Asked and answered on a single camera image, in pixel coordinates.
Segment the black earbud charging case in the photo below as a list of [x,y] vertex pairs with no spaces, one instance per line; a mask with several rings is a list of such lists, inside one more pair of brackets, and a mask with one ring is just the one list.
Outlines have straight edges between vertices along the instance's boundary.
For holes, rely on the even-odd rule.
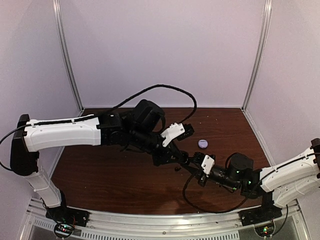
[[190,163],[189,156],[183,155],[182,158],[180,159],[180,164],[188,165],[189,163]]

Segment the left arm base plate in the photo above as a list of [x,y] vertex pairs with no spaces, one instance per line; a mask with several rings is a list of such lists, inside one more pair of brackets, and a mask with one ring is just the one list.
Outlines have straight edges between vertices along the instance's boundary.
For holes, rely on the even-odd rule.
[[59,208],[56,210],[50,208],[47,210],[45,217],[59,223],[86,227],[89,220],[89,215],[90,214],[88,211],[75,208]]

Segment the aluminium frame post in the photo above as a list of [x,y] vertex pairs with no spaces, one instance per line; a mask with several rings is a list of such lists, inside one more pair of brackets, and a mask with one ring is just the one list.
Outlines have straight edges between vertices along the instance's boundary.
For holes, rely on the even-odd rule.
[[256,80],[258,78],[260,66],[263,59],[263,53],[266,46],[269,29],[270,29],[270,23],[271,23],[271,17],[272,17],[272,0],[265,0],[264,1],[264,9],[263,9],[263,15],[262,15],[262,23],[261,23],[261,29],[260,29],[260,35],[256,50],[256,55],[253,63],[253,68],[250,75],[249,85],[246,91],[246,95],[242,104],[242,111],[245,112],[246,109],[249,106],[251,96],[253,94],[254,86],[256,83]]
[[63,59],[63,63],[66,70],[66,75],[70,84],[71,92],[74,97],[77,109],[79,112],[81,112],[84,110],[84,107],[83,107],[79,90],[75,81],[71,59],[68,51],[68,45],[67,45],[67,40],[66,40],[66,35],[64,31],[64,25],[63,25],[63,16],[61,11],[61,1],[53,0],[52,6],[53,6],[53,13],[55,17],[56,27],[57,27],[59,44],[60,44],[61,53],[62,53],[62,59]]

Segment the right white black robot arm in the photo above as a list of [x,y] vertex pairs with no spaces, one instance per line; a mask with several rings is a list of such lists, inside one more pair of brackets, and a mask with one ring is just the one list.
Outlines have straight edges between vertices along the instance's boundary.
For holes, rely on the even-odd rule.
[[240,190],[247,201],[262,198],[261,206],[239,212],[243,226],[271,221],[282,216],[282,209],[291,201],[320,186],[320,140],[315,138],[298,156],[278,165],[254,169],[254,161],[244,154],[230,155],[224,167],[215,164],[215,157],[200,152],[181,167],[196,178],[200,186],[207,181],[231,192]]

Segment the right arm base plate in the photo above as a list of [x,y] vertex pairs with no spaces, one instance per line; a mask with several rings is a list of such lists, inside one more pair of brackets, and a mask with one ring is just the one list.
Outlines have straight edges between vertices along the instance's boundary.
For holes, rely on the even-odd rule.
[[252,208],[239,212],[242,226],[249,226],[271,221],[282,216],[281,209]]

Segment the left aluminium frame post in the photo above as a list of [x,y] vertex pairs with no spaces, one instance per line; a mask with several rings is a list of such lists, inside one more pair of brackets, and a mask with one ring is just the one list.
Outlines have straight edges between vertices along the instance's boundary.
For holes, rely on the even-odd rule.
[[83,107],[79,90],[75,81],[71,59],[68,51],[68,45],[67,45],[67,40],[66,40],[66,35],[64,31],[64,25],[63,25],[63,16],[61,11],[61,1],[53,0],[52,6],[53,6],[53,13],[55,17],[56,27],[57,27],[59,44],[60,44],[61,53],[62,53],[62,59],[63,59],[63,63],[66,70],[66,75],[70,84],[71,92],[74,97],[77,109],[79,112],[81,112],[84,110],[84,107]]

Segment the aluminium front rail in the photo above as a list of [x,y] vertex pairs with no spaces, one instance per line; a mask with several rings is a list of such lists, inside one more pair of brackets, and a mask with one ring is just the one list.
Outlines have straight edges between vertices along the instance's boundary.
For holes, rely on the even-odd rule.
[[309,240],[300,206],[293,201],[282,216],[243,225],[239,211],[192,214],[123,214],[90,210],[85,227],[76,226],[71,240],[260,240],[258,231],[274,224],[273,240]]

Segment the right aluminium frame post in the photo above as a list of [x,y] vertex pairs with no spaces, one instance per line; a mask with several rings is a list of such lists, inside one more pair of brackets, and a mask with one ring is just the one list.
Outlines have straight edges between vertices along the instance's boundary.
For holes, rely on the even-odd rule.
[[253,63],[253,68],[250,75],[249,85],[246,91],[246,95],[242,104],[242,111],[245,112],[246,109],[249,106],[251,96],[253,94],[254,86],[256,83],[256,80],[258,78],[260,66],[263,59],[263,53],[266,46],[269,29],[270,29],[270,23],[271,23],[271,17],[272,17],[272,0],[265,0],[264,1],[264,9],[263,9],[263,15],[262,15],[262,23],[261,23],[261,29],[260,29],[260,35],[256,50],[256,55]]

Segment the circuit board with leds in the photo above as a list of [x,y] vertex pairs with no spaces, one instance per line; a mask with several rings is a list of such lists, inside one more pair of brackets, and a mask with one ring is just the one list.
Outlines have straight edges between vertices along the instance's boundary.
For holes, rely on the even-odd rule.
[[73,226],[66,223],[57,223],[53,228],[54,234],[61,239],[70,237],[74,230]]
[[275,225],[273,223],[263,224],[254,227],[255,233],[262,238],[267,238],[275,232]]

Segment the lilac earbud charging case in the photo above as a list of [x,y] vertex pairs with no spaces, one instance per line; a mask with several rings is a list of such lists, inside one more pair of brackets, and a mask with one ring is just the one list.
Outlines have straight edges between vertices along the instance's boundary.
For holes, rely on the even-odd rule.
[[197,144],[198,144],[198,147],[201,149],[206,149],[209,145],[206,139],[200,139]]

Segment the left circuit board with leds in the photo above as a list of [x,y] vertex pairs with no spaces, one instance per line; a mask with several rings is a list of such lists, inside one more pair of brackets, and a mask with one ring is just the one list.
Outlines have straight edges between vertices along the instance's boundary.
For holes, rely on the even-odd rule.
[[57,223],[53,228],[54,234],[61,239],[70,237],[74,230],[73,226],[66,223]]

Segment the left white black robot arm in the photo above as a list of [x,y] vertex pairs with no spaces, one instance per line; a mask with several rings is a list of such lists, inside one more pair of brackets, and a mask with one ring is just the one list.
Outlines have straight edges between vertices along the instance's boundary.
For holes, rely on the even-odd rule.
[[163,126],[165,112],[155,103],[143,99],[126,112],[107,111],[80,118],[40,122],[28,114],[19,118],[13,132],[10,169],[26,178],[44,202],[47,216],[60,223],[85,226],[88,213],[69,208],[64,193],[50,180],[39,164],[40,150],[66,146],[133,146],[152,156],[155,166],[186,163],[188,155],[174,140],[186,133],[182,123]]

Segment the right circuit board with leds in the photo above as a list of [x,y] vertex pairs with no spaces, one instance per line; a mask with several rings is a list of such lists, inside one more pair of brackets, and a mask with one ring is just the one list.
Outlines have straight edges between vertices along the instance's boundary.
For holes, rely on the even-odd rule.
[[273,223],[263,224],[254,227],[255,233],[262,238],[267,238],[275,232],[275,225]]

